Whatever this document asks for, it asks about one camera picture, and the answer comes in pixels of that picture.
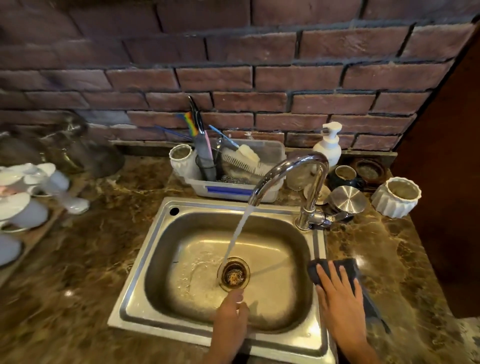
chrome faucet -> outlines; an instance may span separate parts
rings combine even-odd
[[[317,202],[329,168],[327,157],[319,152],[312,152],[302,157],[287,158],[278,163],[258,182],[252,191],[248,204],[258,206],[270,187],[277,184],[288,172],[306,163],[318,165],[318,172],[306,201],[300,207],[300,215],[295,219],[295,226],[302,231],[316,227],[327,228],[330,227],[334,221],[340,221],[349,217],[350,214],[345,211],[341,211],[336,215],[329,215],[315,210],[315,203]]]

drain strainer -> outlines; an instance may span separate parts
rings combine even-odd
[[[228,258],[225,266],[220,272],[218,269],[218,276],[220,280],[220,286],[225,291],[231,291],[235,288],[245,288],[250,280],[250,269],[247,263],[240,258],[232,257]]]

countertop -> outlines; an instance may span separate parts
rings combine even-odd
[[[199,363],[205,347],[107,326],[162,199],[193,197],[193,190],[171,174],[168,158],[127,157],[119,175],[91,182],[83,196],[90,210],[60,218],[0,289],[1,362]],[[300,197],[281,189],[276,203],[298,206]],[[470,363],[408,217],[390,219],[369,206],[335,225],[326,243],[328,258],[357,259],[392,330],[368,325],[383,363]]]

stainless steel sink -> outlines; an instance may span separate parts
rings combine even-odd
[[[228,286],[223,256],[244,203],[165,198],[108,319],[110,326],[210,345]],[[243,350],[290,363],[334,363],[306,264],[325,257],[322,231],[294,225],[299,207],[258,206],[231,251],[250,308]]]

cloth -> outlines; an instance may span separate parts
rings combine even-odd
[[[352,287],[353,293],[355,293],[355,285],[353,284],[353,280],[357,278],[360,281],[360,277],[361,277],[361,273],[358,268],[357,261],[354,258],[347,258],[347,259],[334,260],[333,263],[335,265],[336,272],[339,277],[340,277],[340,270],[339,270],[340,266],[345,267],[345,271],[347,272],[347,275],[348,275],[348,281],[350,282],[350,286]],[[323,288],[323,285],[320,282],[320,277],[317,274],[317,268],[316,268],[317,264],[320,264],[324,269],[325,273],[330,277],[330,270],[328,269],[328,260],[317,258],[310,261],[307,265],[307,271],[308,271],[310,280],[314,284],[318,284],[320,287]],[[365,318],[367,320],[379,319],[382,322],[385,328],[385,331],[388,334],[390,334],[391,333],[390,328],[388,327],[385,320],[382,319],[382,316],[380,315],[380,311],[378,310],[377,306],[373,303],[372,299],[368,295],[367,290],[362,285],[361,285],[361,288],[363,292],[363,309],[365,311]]]

